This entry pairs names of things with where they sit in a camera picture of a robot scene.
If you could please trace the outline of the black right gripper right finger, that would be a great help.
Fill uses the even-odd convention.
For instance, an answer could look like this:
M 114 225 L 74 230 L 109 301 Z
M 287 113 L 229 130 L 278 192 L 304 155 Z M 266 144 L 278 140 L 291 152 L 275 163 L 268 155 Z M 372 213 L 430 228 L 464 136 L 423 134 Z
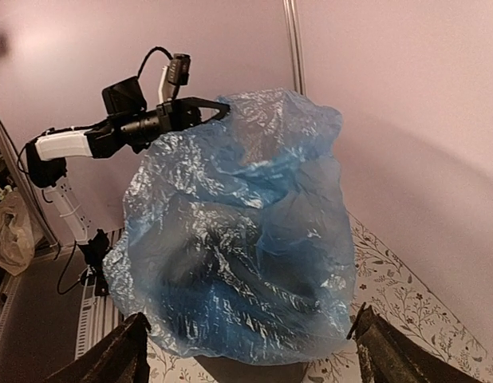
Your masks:
M 363 382 L 477 382 L 432 356 L 365 303 L 358 310 L 347 338 L 357 345 Z

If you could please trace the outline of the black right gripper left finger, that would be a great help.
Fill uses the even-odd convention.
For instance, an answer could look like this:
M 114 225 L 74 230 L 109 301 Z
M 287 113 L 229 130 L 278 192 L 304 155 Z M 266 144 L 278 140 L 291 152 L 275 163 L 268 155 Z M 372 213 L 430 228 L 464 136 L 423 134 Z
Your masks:
M 142 313 L 127 317 L 77 360 L 50 375 L 46 382 L 148 382 L 148 320 Z

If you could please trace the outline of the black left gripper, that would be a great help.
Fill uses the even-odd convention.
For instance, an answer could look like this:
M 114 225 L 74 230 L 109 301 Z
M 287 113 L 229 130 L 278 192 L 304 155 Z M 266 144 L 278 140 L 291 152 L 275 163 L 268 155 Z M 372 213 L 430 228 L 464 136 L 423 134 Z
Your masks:
M 85 133 L 92 157 L 99 159 L 113 156 L 125 145 L 138 153 L 163 134 L 193 128 L 202 123 L 201 109 L 214 111 L 208 120 L 222 120 L 231 110 L 222 102 L 185 97 L 148 111 L 136 77 L 103 89 L 101 96 L 108 115 Z

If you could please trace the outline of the dark grey trash bin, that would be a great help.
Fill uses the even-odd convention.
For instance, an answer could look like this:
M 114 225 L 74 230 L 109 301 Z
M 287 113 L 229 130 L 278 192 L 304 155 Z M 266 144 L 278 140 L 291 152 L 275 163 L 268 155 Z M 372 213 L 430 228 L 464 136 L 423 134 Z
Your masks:
M 225 357 L 195 357 L 195 360 L 219 383 L 299 383 L 308 362 L 289 365 L 248 365 Z

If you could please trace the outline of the blue plastic trash bag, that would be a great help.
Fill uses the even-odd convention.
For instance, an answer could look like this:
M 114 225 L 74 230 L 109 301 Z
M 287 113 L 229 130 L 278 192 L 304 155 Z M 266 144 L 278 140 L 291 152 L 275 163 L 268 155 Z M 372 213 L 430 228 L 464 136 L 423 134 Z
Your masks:
M 356 280 L 332 147 L 342 115 L 284 89 L 155 140 L 103 268 L 114 305 L 179 357 L 284 365 L 345 343 Z

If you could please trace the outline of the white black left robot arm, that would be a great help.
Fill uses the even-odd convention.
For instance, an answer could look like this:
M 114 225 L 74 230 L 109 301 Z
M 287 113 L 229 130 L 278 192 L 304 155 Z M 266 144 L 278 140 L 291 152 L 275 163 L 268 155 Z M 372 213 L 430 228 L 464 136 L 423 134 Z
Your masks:
M 201 109 L 216 111 L 206 122 L 222 120 L 230 112 L 227 104 L 198 97 L 165 101 L 148 111 L 137 77 L 109 86 L 102 97 L 108 113 L 103 121 L 86 127 L 51 128 L 25 145 L 29 180 L 52 196 L 79 244 L 92 239 L 94 230 L 77 199 L 69 195 L 68 157 L 108 159 L 125 146 L 138 154 L 164 134 L 205 123 Z

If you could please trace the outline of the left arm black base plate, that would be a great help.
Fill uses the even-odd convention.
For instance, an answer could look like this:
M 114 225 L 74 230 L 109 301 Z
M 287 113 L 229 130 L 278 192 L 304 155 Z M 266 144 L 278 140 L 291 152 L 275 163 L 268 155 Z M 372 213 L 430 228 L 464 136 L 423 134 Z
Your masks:
M 77 244 L 77 247 L 84 255 L 88 267 L 86 280 L 90 286 L 94 286 L 94 295 L 97 297 L 108 296 L 108 283 L 103 272 L 103 260 L 111 250 L 108 236 L 102 229 L 98 229 L 92 239 L 86 244 Z

